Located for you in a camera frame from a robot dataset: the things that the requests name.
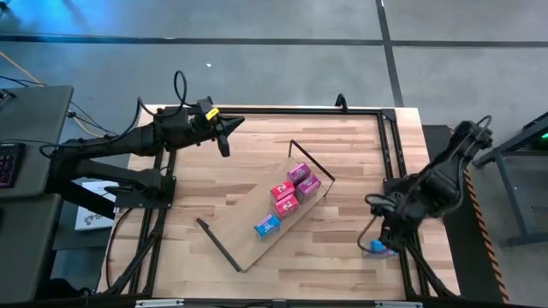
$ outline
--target red box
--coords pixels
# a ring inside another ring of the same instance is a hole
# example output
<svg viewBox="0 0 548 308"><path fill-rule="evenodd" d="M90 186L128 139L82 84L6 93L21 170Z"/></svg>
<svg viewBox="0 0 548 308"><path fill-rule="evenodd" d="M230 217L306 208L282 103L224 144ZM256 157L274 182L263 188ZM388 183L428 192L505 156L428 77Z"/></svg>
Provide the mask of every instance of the red box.
<svg viewBox="0 0 548 308"><path fill-rule="evenodd" d="M289 213L291 213L294 210L297 210L299 207L299 201L297 201L297 198L295 198L295 195L289 195L274 205L274 209L276 210L276 214L279 217L285 217Z"/></svg>
<svg viewBox="0 0 548 308"><path fill-rule="evenodd" d="M289 196L290 194L293 194L294 192L295 187L293 186L293 184L291 184L291 182L287 180L283 181L282 184L271 189L272 203L276 204L276 202Z"/></svg>

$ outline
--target wooden board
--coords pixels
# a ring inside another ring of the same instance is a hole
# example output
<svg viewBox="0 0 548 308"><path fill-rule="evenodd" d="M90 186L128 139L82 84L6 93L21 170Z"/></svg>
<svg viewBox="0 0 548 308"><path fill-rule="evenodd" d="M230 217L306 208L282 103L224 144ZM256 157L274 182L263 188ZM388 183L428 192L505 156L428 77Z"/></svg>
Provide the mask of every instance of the wooden board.
<svg viewBox="0 0 548 308"><path fill-rule="evenodd" d="M327 189L323 185L318 192L306 202L300 204L297 211L282 220L280 229L265 239L257 236L253 226L271 214L270 190L287 179L287 173L299 162L289 157L270 175L266 176L244 197L238 200L230 211L223 213L211 222L209 229L215 234L224 249L238 263L242 271L246 271L269 248L276 244L312 207L320 201Z"/></svg>
<svg viewBox="0 0 548 308"><path fill-rule="evenodd" d="M429 162L419 113L417 109L396 109L396 114L408 172L417 172ZM140 125L150 120L144 113ZM307 149L337 181L327 197L256 264L246 273L238 273L195 220L200 217L213 222L230 210L287 157L290 139ZM166 220L154 296L404 298L398 259L364 259L355 244L359 232L372 218L364 195L382 192L384 165L374 116L246 115L229 142L228 158L221 157L215 143L189 147L177 154L176 195ZM150 168L152 162L149 157L131 156L129 167ZM134 210L118 230L109 260L112 280L135 253L142 214L142 210ZM377 220L373 224L364 240L378 238L380 223ZM441 221L424 221L419 235L426 260L447 287L458 293ZM410 267L418 289L414 262ZM147 260L144 269L141 277L146 275ZM104 278L99 284L99 290L103 289Z"/></svg>

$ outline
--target keyboard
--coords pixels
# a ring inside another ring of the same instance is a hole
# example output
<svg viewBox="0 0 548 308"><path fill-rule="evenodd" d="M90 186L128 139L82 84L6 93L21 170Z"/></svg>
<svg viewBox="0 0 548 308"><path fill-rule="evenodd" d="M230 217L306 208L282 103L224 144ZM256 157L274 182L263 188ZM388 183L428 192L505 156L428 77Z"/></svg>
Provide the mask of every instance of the keyboard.
<svg viewBox="0 0 548 308"><path fill-rule="evenodd" d="M11 188L15 185L24 154L25 144L0 145L0 189Z"/></svg>

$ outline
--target wooden tray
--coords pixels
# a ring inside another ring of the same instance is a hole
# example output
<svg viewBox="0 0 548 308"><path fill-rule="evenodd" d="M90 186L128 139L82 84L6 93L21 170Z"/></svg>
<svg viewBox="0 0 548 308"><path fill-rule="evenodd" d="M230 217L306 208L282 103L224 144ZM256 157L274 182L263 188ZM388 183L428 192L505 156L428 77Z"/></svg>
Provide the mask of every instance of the wooden tray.
<svg viewBox="0 0 548 308"><path fill-rule="evenodd" d="M295 145L331 180L325 188L322 182L318 192L306 202L302 203L295 213L282 220L280 229L261 239L253 226L261 222L272 213L270 190L287 179L287 173L300 162L291 156L292 146ZM241 198L233 208L220 216L215 222L207 224L200 218L196 219L219 251L227 258L236 271L246 271L265 252L274 245L286 232L289 231L312 207L318 203L331 189L335 182L333 177L308 152L294 140L289 143L289 157L271 175L262 180L246 196Z"/></svg>

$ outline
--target gray floor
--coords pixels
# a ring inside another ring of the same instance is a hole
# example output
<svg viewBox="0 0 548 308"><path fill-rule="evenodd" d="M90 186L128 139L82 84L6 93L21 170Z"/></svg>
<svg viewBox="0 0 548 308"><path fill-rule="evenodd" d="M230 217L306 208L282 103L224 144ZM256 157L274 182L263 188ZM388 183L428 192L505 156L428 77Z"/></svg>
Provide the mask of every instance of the gray floor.
<svg viewBox="0 0 548 308"><path fill-rule="evenodd" d="M544 0L385 0L390 36L400 40L548 40ZM13 0L0 33L225 39L381 39L374 0ZM176 101L171 78L188 77L191 99L223 104L393 106L382 46L0 43L39 80L75 87L74 101L121 132L137 96ZM546 48L395 47L406 107L424 124L493 115L495 143L548 111ZM0 59L0 72L26 78ZM63 138L85 136L71 121ZM111 163L124 165L127 157ZM494 166L474 170L493 241L515 235L515 222ZM548 243L495 245L510 299L548 303ZM55 275L78 287L97 282L101 249L59 255ZM80 267L69 266L78 260Z"/></svg>

